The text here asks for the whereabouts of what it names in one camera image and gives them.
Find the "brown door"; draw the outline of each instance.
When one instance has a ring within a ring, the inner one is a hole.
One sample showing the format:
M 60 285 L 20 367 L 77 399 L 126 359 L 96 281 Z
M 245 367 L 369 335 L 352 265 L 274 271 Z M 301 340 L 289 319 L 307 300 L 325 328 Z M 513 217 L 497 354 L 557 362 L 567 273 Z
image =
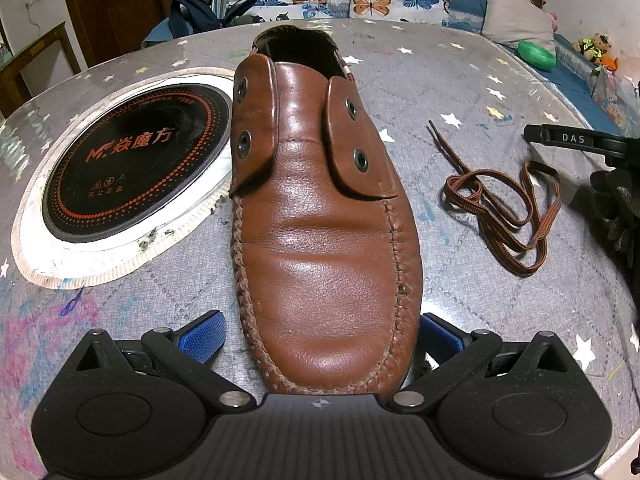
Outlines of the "brown door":
M 89 66 L 140 49 L 146 35 L 165 18 L 161 0 L 66 2 Z

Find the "white wall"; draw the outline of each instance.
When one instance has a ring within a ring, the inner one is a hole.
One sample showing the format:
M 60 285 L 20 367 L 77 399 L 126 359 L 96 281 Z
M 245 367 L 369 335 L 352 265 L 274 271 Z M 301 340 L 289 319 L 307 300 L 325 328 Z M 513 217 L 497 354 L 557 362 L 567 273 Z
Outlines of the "white wall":
M 620 72 L 640 80 L 640 0 L 545 0 L 545 10 L 558 16 L 558 32 L 569 41 L 606 32 Z
M 29 23 L 27 9 L 24 7 L 26 1 L 0 0 L 0 19 L 2 19 L 9 47 L 14 54 L 38 37 L 38 28 Z M 31 19 L 40 25 L 42 33 L 61 22 L 66 22 L 66 33 L 80 67 L 83 70 L 86 69 L 86 62 L 82 56 L 65 0 L 40 0 L 31 7 Z M 25 83 L 34 96 L 64 81 L 72 74 L 58 42 L 43 51 L 22 71 Z

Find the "brown leather shoe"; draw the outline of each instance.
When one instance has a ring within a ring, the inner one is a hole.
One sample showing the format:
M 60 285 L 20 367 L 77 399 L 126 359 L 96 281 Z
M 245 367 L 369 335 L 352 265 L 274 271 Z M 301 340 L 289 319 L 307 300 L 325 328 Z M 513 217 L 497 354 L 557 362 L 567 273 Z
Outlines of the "brown leather shoe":
M 273 27 L 236 70 L 232 257 L 268 386 L 401 386 L 422 298 L 414 216 L 353 75 L 324 32 Z

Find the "brown shoelace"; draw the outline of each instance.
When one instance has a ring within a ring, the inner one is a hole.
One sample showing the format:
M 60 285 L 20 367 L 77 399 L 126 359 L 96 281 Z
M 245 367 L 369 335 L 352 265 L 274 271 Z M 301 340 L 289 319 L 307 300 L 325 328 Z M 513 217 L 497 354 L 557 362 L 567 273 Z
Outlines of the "brown shoelace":
M 496 170 L 475 170 L 471 169 L 460 160 L 456 152 L 453 151 L 449 143 L 442 137 L 438 129 L 432 121 L 429 121 L 435 137 L 438 139 L 440 146 L 448 156 L 449 160 L 458 170 L 459 175 L 451 175 L 447 178 L 444 185 L 444 193 L 449 203 L 475 215 L 478 218 L 478 226 L 483 234 L 484 240 L 491 249 L 496 259 L 509 271 L 516 276 L 526 278 L 534 274 L 546 259 L 546 236 L 549 234 L 551 225 L 556 219 L 556 215 L 560 211 L 562 205 L 560 200 L 560 179 L 558 172 L 553 168 L 530 160 L 526 162 L 520 171 L 520 181 L 518 184 L 509 175 Z M 529 177 L 531 171 L 539 171 L 552 176 L 556 181 L 556 200 L 547 209 L 545 215 L 540 218 L 538 204 L 536 203 L 536 195 L 533 190 L 533 183 Z M 480 182 L 478 176 L 488 176 L 495 178 L 513 189 L 525 203 L 527 207 L 527 217 L 524 219 L 517 218 L 514 213 L 508 211 L 507 208 L 498 200 L 493 193 L 488 191 Z M 461 189 L 468 189 L 471 194 L 463 196 L 460 194 Z M 493 207 L 496 215 L 489 208 L 482 204 L 482 199 L 487 200 Z M 523 244 L 512 233 L 510 224 L 513 228 L 521 228 L 532 222 L 533 235 L 528 244 Z M 526 266 L 519 261 L 512 253 L 526 253 L 533 249 L 536 250 L 536 261 L 531 266 Z

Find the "eyelet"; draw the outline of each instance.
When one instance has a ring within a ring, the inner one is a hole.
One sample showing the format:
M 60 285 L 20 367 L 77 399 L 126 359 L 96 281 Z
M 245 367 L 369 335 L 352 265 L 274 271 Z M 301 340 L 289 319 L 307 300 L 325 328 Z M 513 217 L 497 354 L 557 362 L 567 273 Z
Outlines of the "eyelet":
M 356 149 L 353 152 L 353 161 L 358 168 L 358 171 L 362 173 L 366 173 L 369 169 L 369 161 L 367 160 L 367 155 L 361 149 Z
M 245 77 L 243 77 L 238 83 L 238 88 L 236 89 L 236 101 L 239 103 L 241 103 L 246 96 L 246 86 L 247 80 Z
M 355 104 L 353 104 L 353 101 L 351 99 L 349 99 L 347 97 L 347 100 L 344 102 L 347 105 L 347 111 L 349 112 L 349 117 L 352 120 L 356 120 L 356 115 L 358 114 L 358 111 L 356 110 L 356 106 Z
M 251 151 L 251 134 L 245 130 L 238 137 L 238 146 L 236 146 L 236 152 L 240 158 L 245 158 Z

